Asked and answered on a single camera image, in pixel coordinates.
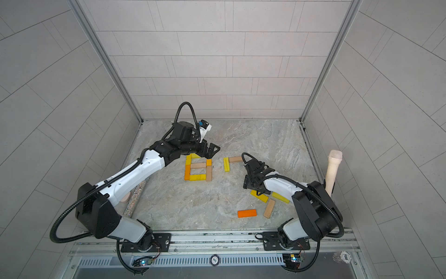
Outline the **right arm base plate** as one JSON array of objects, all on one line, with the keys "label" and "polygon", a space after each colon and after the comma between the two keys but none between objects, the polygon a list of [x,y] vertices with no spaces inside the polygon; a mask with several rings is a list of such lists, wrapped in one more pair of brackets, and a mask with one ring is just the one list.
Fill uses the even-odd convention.
[{"label": "right arm base plate", "polygon": [[306,238],[299,238],[295,241],[286,242],[284,237],[277,231],[265,231],[255,235],[257,240],[263,244],[265,251],[307,251],[310,250],[310,243]]}]

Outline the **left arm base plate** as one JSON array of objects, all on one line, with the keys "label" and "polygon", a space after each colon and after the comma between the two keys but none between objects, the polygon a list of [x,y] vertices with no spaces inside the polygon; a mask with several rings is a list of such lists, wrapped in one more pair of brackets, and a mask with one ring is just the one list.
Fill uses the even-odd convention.
[{"label": "left arm base plate", "polygon": [[123,241],[120,251],[124,253],[168,252],[172,235],[170,233],[152,233],[139,242]]}]

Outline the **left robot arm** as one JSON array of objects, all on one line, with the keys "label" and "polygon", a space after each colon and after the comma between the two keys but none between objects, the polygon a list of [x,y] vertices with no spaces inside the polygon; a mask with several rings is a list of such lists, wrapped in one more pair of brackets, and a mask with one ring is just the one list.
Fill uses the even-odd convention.
[{"label": "left robot arm", "polygon": [[[201,158],[211,159],[220,147],[208,144],[204,139],[210,129],[208,122],[198,122],[195,117],[193,123],[180,122],[175,118],[168,132],[159,141],[145,148],[134,163],[94,186],[90,183],[81,186],[78,200],[52,225],[50,240],[62,244],[90,236],[97,239],[109,237],[137,243],[142,250],[147,250],[151,244],[149,226],[121,216],[116,212],[116,205],[141,182],[182,155],[195,153]],[[74,237],[60,238],[57,230],[72,211],[75,211],[76,219],[88,231]]]}]

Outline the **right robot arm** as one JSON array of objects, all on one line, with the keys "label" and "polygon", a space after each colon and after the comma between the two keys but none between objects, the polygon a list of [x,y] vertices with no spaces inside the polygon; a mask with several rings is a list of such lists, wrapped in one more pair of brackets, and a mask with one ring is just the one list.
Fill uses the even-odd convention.
[{"label": "right robot arm", "polygon": [[298,240],[304,238],[319,242],[325,237],[344,236],[343,216],[324,184],[317,181],[299,183],[257,159],[245,162],[244,167],[247,171],[244,188],[255,190],[257,194],[279,194],[295,206],[298,218],[290,219],[278,228],[278,239],[283,248],[294,248]]}]

